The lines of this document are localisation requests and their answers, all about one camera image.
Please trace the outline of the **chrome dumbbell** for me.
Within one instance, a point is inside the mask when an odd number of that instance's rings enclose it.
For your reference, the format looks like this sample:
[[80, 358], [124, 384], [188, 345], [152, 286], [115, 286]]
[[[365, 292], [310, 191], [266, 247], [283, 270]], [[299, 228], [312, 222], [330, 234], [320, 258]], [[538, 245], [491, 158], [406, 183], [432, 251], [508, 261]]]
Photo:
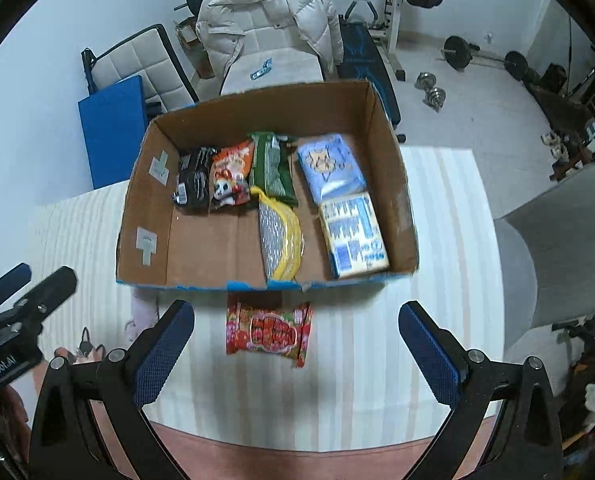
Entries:
[[446, 91], [436, 86], [436, 76], [432, 73], [419, 73], [415, 88], [424, 92], [424, 104], [439, 113], [446, 101]]

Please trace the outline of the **blue weight bench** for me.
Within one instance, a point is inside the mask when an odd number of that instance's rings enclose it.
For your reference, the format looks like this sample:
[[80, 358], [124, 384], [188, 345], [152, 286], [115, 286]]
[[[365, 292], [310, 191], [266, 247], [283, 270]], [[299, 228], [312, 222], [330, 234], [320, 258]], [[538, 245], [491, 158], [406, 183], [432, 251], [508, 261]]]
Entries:
[[401, 122], [401, 111], [389, 73], [375, 40], [365, 22], [354, 22], [351, 15], [360, 0], [353, 0], [344, 14], [340, 14], [343, 39], [343, 62], [337, 66], [341, 79], [367, 80], [378, 93], [386, 116], [394, 129]]

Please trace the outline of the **white padded chair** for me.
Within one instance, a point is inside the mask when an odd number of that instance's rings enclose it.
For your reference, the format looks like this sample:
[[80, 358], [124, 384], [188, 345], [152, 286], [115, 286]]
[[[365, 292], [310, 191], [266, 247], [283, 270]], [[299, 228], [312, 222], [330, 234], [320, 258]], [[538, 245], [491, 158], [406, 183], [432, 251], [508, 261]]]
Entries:
[[241, 55], [227, 71], [220, 94], [243, 93], [266, 87], [312, 84], [325, 80], [317, 55], [295, 48]]

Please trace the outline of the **red snack packet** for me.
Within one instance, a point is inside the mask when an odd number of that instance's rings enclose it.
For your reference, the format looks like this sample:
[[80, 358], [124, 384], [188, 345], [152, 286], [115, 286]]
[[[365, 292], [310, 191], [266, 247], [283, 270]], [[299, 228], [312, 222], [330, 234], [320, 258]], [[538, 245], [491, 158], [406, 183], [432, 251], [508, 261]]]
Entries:
[[262, 352], [283, 356], [297, 368], [306, 364], [314, 309], [306, 301], [290, 310], [257, 307], [230, 294], [226, 320], [226, 353]]

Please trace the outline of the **grey plush toy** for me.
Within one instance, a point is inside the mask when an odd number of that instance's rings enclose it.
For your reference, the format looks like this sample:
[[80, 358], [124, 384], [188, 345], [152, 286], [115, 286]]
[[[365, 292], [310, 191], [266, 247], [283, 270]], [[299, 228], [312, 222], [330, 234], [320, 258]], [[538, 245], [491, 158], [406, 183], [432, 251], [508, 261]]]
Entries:
[[132, 344], [142, 332], [152, 328], [160, 318], [158, 293], [155, 289], [133, 288], [130, 297], [130, 317], [124, 326], [128, 344]]

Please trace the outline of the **grey chair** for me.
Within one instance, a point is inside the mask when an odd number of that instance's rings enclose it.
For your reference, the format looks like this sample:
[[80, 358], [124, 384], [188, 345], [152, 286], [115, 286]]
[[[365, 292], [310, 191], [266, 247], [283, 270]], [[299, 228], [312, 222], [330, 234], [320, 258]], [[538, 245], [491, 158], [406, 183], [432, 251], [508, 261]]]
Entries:
[[595, 164], [494, 221], [505, 348], [532, 328], [595, 314]]

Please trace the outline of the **green snack packet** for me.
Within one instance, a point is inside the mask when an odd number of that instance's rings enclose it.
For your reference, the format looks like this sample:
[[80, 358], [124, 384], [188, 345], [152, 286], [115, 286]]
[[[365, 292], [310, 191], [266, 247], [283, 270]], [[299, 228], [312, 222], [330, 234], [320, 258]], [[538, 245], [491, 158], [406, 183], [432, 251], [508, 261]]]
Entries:
[[291, 169], [295, 139], [274, 132], [255, 132], [250, 138], [255, 148], [248, 184], [260, 188], [270, 198], [296, 207], [299, 201]]

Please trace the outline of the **blue foam mat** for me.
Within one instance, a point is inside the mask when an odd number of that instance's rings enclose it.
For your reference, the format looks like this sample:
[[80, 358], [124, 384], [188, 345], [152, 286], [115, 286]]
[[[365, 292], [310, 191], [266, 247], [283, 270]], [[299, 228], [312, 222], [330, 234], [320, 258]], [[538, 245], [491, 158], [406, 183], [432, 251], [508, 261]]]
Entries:
[[148, 127], [141, 76], [93, 93], [78, 110], [93, 187], [128, 180]]

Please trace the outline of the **white puffer jacket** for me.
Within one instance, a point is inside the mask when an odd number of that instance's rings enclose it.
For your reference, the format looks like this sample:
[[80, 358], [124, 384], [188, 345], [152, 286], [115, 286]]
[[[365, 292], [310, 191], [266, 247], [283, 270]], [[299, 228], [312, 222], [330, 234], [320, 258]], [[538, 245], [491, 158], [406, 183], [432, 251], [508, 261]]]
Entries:
[[217, 78], [244, 56], [295, 48], [332, 73], [344, 46], [332, 0], [202, 0], [195, 32]]

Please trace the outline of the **blue bear tissue pack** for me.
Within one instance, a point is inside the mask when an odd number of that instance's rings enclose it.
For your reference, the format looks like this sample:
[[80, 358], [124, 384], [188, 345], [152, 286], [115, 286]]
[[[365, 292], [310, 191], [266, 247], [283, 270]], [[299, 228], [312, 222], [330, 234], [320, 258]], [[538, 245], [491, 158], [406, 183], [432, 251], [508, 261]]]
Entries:
[[297, 157], [316, 205], [367, 190], [351, 148], [338, 133], [299, 145]]

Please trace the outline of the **black snack packet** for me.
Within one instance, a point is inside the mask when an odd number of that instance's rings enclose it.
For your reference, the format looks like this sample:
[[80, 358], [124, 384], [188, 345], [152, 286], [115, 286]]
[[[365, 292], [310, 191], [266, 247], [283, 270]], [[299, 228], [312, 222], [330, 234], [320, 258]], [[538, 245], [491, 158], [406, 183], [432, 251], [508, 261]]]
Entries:
[[181, 154], [176, 188], [172, 194], [172, 200], [179, 208], [187, 211], [208, 209], [209, 170], [212, 158], [218, 152], [215, 146], [199, 146]]

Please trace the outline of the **silver yellow scrubbing sponge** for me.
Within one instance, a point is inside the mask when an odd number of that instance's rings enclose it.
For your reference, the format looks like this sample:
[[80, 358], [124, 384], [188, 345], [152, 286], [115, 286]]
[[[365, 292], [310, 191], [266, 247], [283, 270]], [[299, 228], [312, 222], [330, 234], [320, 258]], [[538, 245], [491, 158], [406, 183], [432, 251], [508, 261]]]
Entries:
[[302, 264], [304, 237], [294, 210], [269, 197], [258, 186], [250, 188], [258, 201], [262, 263], [268, 282], [291, 282]]

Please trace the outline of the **orange panda snack packet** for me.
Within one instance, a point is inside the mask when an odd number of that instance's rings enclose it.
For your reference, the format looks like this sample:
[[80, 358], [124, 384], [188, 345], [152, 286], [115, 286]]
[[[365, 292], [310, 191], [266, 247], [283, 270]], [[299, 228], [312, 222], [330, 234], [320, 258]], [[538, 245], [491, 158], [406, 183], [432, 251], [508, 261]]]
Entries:
[[240, 206], [250, 200], [248, 175], [252, 167], [255, 143], [246, 140], [222, 148], [212, 156], [209, 170], [210, 209]]

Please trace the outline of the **white folding padded seat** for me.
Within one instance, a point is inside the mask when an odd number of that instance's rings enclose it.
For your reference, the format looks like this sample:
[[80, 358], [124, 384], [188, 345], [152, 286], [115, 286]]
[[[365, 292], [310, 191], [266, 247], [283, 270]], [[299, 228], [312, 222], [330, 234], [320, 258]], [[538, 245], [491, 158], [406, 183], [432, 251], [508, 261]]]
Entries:
[[164, 112], [200, 102], [162, 24], [148, 26], [100, 55], [86, 48], [80, 56], [90, 94], [140, 76], [145, 102], [160, 103]]

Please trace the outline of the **yellow tissue pack blue print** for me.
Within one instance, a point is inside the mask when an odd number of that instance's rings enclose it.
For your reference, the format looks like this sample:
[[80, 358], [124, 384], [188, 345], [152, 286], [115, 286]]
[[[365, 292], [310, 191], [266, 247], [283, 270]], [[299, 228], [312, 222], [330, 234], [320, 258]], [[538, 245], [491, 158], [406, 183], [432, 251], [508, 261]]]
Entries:
[[324, 200], [319, 219], [334, 278], [384, 272], [390, 260], [368, 192]]

